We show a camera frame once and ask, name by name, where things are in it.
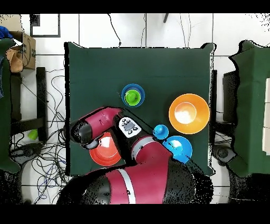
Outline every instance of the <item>red bowl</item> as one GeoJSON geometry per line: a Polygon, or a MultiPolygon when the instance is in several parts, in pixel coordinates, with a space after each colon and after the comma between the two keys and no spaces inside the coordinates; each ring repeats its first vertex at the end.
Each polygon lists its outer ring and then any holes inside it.
{"type": "Polygon", "coordinates": [[[112,166],[121,160],[121,156],[109,132],[105,132],[100,138],[100,144],[93,150],[90,150],[90,156],[95,163],[101,166],[112,166]]]}

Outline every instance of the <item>green bowl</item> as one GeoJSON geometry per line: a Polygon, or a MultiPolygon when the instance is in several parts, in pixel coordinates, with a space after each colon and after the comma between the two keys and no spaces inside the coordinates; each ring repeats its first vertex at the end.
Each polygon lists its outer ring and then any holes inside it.
{"type": "Polygon", "coordinates": [[[126,92],[124,99],[129,106],[136,106],[141,100],[141,95],[138,91],[131,89],[126,92]]]}

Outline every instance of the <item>blue bowl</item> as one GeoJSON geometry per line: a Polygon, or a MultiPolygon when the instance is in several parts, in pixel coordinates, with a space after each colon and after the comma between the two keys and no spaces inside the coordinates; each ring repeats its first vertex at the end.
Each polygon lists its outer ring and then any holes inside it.
{"type": "Polygon", "coordinates": [[[153,135],[157,139],[165,139],[169,135],[169,129],[165,125],[157,125],[153,130],[153,135]]]}
{"type": "Polygon", "coordinates": [[[173,154],[174,159],[184,164],[188,162],[192,156],[192,145],[189,140],[184,137],[169,137],[163,142],[163,146],[173,154]]]}
{"type": "Polygon", "coordinates": [[[121,98],[122,98],[123,103],[124,103],[126,106],[128,106],[128,107],[139,107],[139,106],[141,106],[141,104],[143,103],[145,97],[146,97],[146,95],[145,95],[145,92],[144,92],[143,88],[142,88],[140,85],[138,85],[138,84],[133,84],[133,83],[132,83],[132,84],[128,84],[127,86],[125,86],[125,87],[123,88],[122,94],[121,94],[121,98]],[[129,90],[131,90],[131,89],[138,91],[139,94],[141,95],[141,100],[140,100],[140,102],[139,102],[137,105],[135,105],[135,106],[130,106],[130,105],[128,105],[127,102],[125,101],[125,98],[124,98],[125,95],[126,95],[126,92],[129,91],[129,90]]]}

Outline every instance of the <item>black table leg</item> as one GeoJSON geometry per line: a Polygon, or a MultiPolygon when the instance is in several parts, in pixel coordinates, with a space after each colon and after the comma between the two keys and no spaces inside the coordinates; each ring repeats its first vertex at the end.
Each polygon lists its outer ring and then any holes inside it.
{"type": "Polygon", "coordinates": [[[47,94],[46,94],[46,71],[44,67],[36,68],[36,107],[37,118],[21,120],[11,124],[11,135],[15,135],[27,130],[37,129],[38,140],[46,142],[47,134],[47,94]]]}
{"type": "Polygon", "coordinates": [[[216,123],[216,109],[217,108],[217,70],[212,71],[211,75],[211,89],[210,89],[210,122],[209,122],[209,142],[215,142],[215,123],[216,123]]]}

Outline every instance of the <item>table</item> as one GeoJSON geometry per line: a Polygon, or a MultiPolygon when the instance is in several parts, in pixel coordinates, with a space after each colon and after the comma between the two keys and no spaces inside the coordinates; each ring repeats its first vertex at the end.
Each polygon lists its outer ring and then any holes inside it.
{"type": "Polygon", "coordinates": [[[262,151],[266,79],[270,78],[270,49],[242,41],[232,55],[240,84],[237,88],[237,124],[232,148],[237,153],[228,167],[240,177],[270,174],[270,156],[262,151]]]}
{"type": "MultiPolygon", "coordinates": [[[[86,49],[66,42],[64,47],[66,125],[101,106],[125,108],[121,91],[125,85],[137,83],[143,87],[146,98],[140,107],[130,110],[151,127],[165,124],[169,136],[188,138],[193,146],[194,163],[205,175],[213,174],[208,166],[209,127],[197,134],[184,135],[173,129],[168,118],[170,104],[182,94],[198,94],[209,102],[209,56],[213,44],[204,44],[199,49],[86,49]]],[[[152,132],[144,124],[142,127],[152,132]]],[[[71,142],[66,150],[67,174],[85,175],[100,168],[80,145],[71,142]]]]}

